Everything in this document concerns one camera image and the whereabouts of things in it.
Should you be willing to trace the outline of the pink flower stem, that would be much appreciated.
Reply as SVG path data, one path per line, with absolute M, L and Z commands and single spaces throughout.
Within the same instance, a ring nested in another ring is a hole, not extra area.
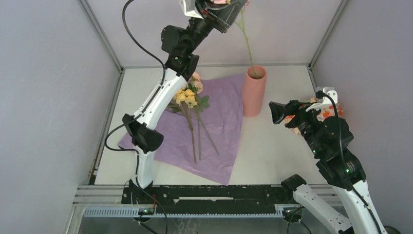
M 238 26 L 238 28 L 241 30 L 245 42 L 246 42 L 246 46 L 248 49 L 248 55 L 249 55 L 249 61 L 250 61 L 250 65 L 253 71 L 253 78 L 258 79 L 259 75 L 257 74 L 255 68 L 254 68 L 254 62 L 253 62 L 253 57 L 252 57 L 252 52 L 251 52 L 251 48 L 250 48 L 250 43 L 249 43 L 249 38 L 245 29 L 245 24 L 244 24 L 244 15 L 245 15 L 245 11 L 246 11 L 246 7 L 249 5 L 249 1 L 247 0 L 246 3 L 244 4 L 244 6 L 241 9 L 241 18 L 239 21 L 235 21 L 235 24 Z

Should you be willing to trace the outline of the peach flower stem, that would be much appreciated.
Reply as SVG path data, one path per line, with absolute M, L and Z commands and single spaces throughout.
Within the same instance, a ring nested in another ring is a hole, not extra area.
M 199 106 L 199 103 L 201 102 L 201 98 L 199 97 L 199 94 L 203 90 L 203 84 L 201 83 L 201 78 L 198 73 L 194 73 L 191 78 L 188 80 L 188 88 L 185 91 L 185 95 L 187 96 L 186 98 L 186 104 L 190 109 L 193 109 L 193 111 L 196 114 L 197 117 L 197 126 L 198 126 L 198 157 L 199 160 L 201 160 L 201 119 L 200 119 L 200 110 L 201 107 Z

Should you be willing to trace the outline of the pink purple wrapping paper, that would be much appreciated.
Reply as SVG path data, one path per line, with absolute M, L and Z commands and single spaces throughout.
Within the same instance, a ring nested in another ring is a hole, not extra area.
M 203 80 L 201 96 L 209 107 L 197 116 L 191 113 L 194 132 L 180 113 L 165 110 L 156 126 L 164 141 L 154 154 L 155 162 L 228 185 L 239 149 L 243 121 L 242 74 Z

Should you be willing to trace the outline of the yellow flower bunch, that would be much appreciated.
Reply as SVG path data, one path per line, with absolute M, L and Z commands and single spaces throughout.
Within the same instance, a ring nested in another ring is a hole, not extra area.
M 173 96 L 171 102 L 167 105 L 167 109 L 173 113 L 180 113 L 187 121 L 190 130 L 190 139 L 192 144 L 192 154 L 194 162 L 201 159 L 201 130 L 206 134 L 209 142 L 216 153 L 219 155 L 218 148 L 213 141 L 204 121 L 201 118 L 201 113 L 210 107 L 209 96 L 200 96 L 197 88 L 180 89 Z

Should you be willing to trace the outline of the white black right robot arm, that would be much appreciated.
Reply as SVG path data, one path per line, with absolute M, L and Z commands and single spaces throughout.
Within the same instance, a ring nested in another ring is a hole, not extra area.
M 313 194 L 309 185 L 298 175 L 282 182 L 282 198 L 288 203 L 298 202 L 332 233 L 387 233 L 371 200 L 361 162 L 347 149 L 354 136 L 347 122 L 340 117 L 337 104 L 328 101 L 326 110 L 330 111 L 330 115 L 324 120 L 318 118 L 323 109 L 314 108 L 314 105 L 312 102 L 292 100 L 287 104 L 270 102 L 269 108 L 274 124 L 291 117 L 285 127 L 298 129 L 317 160 L 320 174 L 332 186 L 348 216 L 343 218 Z

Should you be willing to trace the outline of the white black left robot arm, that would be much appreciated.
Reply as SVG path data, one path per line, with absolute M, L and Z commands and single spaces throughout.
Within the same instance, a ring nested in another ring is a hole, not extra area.
M 145 102 L 133 115 L 122 118 L 138 153 L 137 167 L 132 181 L 136 184 L 133 197 L 140 203 L 151 200 L 152 164 L 154 153 L 163 142 L 156 125 L 175 93 L 195 72 L 199 56 L 193 52 L 216 29 L 226 33 L 245 6 L 245 0 L 218 4 L 214 0 L 183 0 L 184 14 L 190 16 L 186 28 L 168 25 L 161 32 L 161 49 L 168 54 L 162 64 L 163 75 Z

